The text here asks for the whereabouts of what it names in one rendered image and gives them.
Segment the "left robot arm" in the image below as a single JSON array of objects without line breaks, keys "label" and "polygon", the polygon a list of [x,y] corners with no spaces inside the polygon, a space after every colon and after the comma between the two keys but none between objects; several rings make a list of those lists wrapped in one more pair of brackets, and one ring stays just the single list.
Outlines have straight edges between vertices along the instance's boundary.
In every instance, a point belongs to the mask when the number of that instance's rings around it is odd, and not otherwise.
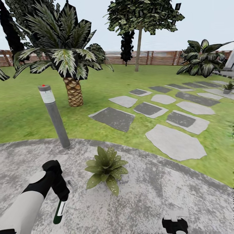
[{"label": "left robot arm", "polygon": [[0,218],[0,234],[31,234],[50,187],[60,201],[68,199],[68,185],[77,189],[76,179],[61,176],[61,165],[57,160],[44,163],[42,168],[43,171],[31,177],[27,188]]}]

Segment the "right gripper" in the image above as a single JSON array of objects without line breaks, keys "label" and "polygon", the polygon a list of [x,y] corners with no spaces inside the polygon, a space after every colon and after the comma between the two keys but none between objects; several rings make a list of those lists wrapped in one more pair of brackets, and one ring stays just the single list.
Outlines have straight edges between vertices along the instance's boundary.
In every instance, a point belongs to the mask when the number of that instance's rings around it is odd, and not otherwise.
[{"label": "right gripper", "polygon": [[171,220],[162,219],[162,225],[166,228],[167,233],[173,233],[173,228],[179,226],[188,234],[188,224],[183,219],[178,219],[177,222],[172,222]]}]

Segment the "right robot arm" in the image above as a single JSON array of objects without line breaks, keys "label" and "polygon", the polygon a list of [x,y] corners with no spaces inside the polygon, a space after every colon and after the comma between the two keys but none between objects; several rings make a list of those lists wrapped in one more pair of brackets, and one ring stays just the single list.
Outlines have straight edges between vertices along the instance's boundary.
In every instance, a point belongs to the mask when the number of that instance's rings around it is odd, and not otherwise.
[{"label": "right robot arm", "polygon": [[184,210],[170,210],[171,220],[162,219],[162,225],[166,228],[167,233],[172,234],[188,234],[188,224],[183,219],[177,219],[177,217],[187,216]]}]

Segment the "insectifuge atomizer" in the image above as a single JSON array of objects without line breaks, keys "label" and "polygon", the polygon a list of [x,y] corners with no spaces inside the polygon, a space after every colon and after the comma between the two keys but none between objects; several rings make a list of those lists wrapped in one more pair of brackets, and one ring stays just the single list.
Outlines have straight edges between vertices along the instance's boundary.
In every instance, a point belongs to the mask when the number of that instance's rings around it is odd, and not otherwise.
[{"label": "insectifuge atomizer", "polygon": [[54,224],[59,224],[61,222],[66,203],[67,203],[67,200],[64,200],[64,199],[59,201],[58,208],[56,210],[56,214],[55,214],[54,221],[53,221]]}]

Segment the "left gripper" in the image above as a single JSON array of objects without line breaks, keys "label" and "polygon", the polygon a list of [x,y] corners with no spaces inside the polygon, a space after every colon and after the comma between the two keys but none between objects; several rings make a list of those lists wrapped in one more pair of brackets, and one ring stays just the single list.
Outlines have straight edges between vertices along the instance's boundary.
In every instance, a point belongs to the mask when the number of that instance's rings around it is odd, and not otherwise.
[{"label": "left gripper", "polygon": [[62,180],[60,181],[59,184],[55,185],[55,186],[51,186],[54,193],[57,194],[57,196],[59,197],[60,201],[62,199],[67,200],[68,199],[68,194],[70,193],[69,189],[67,188],[66,182],[64,180],[64,178],[62,178]]}]

